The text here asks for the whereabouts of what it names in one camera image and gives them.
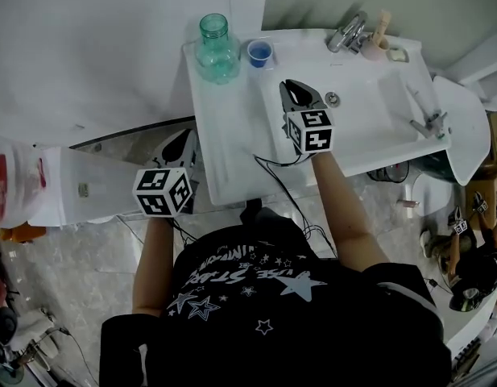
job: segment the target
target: sink basin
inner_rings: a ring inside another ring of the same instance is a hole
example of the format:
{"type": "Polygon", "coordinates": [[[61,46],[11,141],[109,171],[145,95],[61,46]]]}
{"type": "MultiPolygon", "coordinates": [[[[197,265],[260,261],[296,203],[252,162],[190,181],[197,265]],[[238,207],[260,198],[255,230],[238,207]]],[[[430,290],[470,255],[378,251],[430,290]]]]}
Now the sink basin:
{"type": "MultiPolygon", "coordinates": [[[[240,202],[279,192],[279,186],[255,162],[293,162],[292,141],[282,129],[284,112],[279,83],[301,81],[323,98],[334,92],[340,99],[331,108],[334,120],[333,154],[346,176],[364,173],[419,156],[446,150],[449,135],[424,138],[409,123],[424,123],[421,109],[406,89],[420,94],[427,110],[438,109],[420,42],[387,36],[391,46],[408,51],[409,62],[369,61],[361,54],[332,53],[325,41],[333,31],[265,31],[240,35],[242,68],[228,85],[200,79],[194,69],[193,45],[184,46],[193,104],[204,155],[211,201],[216,205],[240,202]],[[249,41],[265,37],[274,44],[274,61],[255,69],[245,55],[249,41]]],[[[314,185],[310,162],[278,169],[288,188],[314,185]]]]}

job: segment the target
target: cup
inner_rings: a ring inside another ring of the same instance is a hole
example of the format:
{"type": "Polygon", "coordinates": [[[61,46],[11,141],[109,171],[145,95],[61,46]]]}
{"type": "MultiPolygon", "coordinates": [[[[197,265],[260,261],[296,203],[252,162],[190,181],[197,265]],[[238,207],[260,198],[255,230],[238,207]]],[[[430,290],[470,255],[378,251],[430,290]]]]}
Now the cup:
{"type": "Polygon", "coordinates": [[[248,44],[247,51],[251,65],[256,68],[262,68],[273,55],[273,46],[266,40],[257,39],[248,44]]]}
{"type": "Polygon", "coordinates": [[[386,57],[386,52],[389,50],[390,44],[387,42],[386,38],[380,41],[380,45],[377,46],[375,42],[371,39],[371,35],[368,36],[362,42],[361,53],[368,60],[381,60],[386,57]]]}

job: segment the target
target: blue cup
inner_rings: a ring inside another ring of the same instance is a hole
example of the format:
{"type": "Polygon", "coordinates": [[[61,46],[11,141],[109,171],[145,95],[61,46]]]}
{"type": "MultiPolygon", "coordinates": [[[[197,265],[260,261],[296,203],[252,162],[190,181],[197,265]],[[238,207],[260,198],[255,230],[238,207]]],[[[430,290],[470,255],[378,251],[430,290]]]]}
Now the blue cup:
{"type": "Polygon", "coordinates": [[[273,54],[273,47],[266,40],[252,40],[247,51],[251,65],[262,68],[273,54]]]}

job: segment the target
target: green glass bottle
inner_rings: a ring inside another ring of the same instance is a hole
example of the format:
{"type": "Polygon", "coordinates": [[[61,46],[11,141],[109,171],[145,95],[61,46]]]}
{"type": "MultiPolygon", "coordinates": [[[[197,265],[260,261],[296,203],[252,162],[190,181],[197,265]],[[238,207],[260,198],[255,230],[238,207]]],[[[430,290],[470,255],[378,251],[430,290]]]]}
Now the green glass bottle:
{"type": "Polygon", "coordinates": [[[197,70],[207,81],[224,85],[239,75],[239,41],[229,34],[225,16],[218,13],[206,15],[200,31],[194,48],[197,70]]]}

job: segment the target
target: tiled floor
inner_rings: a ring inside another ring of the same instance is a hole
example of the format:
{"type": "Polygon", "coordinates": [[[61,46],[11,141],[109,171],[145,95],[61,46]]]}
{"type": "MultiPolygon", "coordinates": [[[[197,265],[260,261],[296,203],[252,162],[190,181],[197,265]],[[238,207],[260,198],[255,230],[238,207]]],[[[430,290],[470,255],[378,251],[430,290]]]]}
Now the tiled floor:
{"type": "MultiPolygon", "coordinates": [[[[194,123],[127,135],[83,150],[143,164],[162,140],[183,127],[194,127],[194,123]]],[[[180,225],[191,234],[202,236],[222,227],[239,224],[243,203],[213,206],[209,200],[200,157],[195,168],[193,179],[199,181],[200,185],[194,214],[179,217],[180,225]]],[[[418,171],[412,168],[406,182],[412,183],[417,175],[418,171]]],[[[448,232],[446,216],[454,200],[460,202],[461,191],[455,189],[451,203],[429,218],[407,219],[405,210],[396,205],[397,199],[402,198],[404,184],[373,182],[366,174],[352,177],[350,182],[365,206],[372,230],[388,257],[395,262],[416,264],[425,277],[434,277],[441,282],[437,264],[422,256],[418,237],[428,224],[441,232],[448,232]]],[[[330,237],[317,188],[294,190],[292,195],[309,221],[322,226],[330,237]]],[[[263,201],[277,214],[298,222],[296,209],[283,193],[266,197],[263,201]]],[[[143,239],[147,220],[140,215],[123,219],[143,239]]],[[[318,233],[313,232],[309,243],[319,256],[332,256],[318,233]]],[[[182,240],[176,234],[176,254],[182,248],[182,240]]],[[[12,243],[2,245],[3,260],[10,278],[22,294],[18,299],[19,309],[47,307],[59,323],[77,338],[96,378],[101,324],[114,315],[129,313],[134,273],[141,249],[138,239],[116,218],[98,225],[84,223],[52,228],[47,236],[23,246],[12,243]],[[15,256],[10,256],[10,252],[14,252],[15,256]]],[[[80,385],[93,385],[74,342],[64,335],[55,334],[54,337],[61,351],[54,360],[55,370],[60,366],[80,385]]]]}

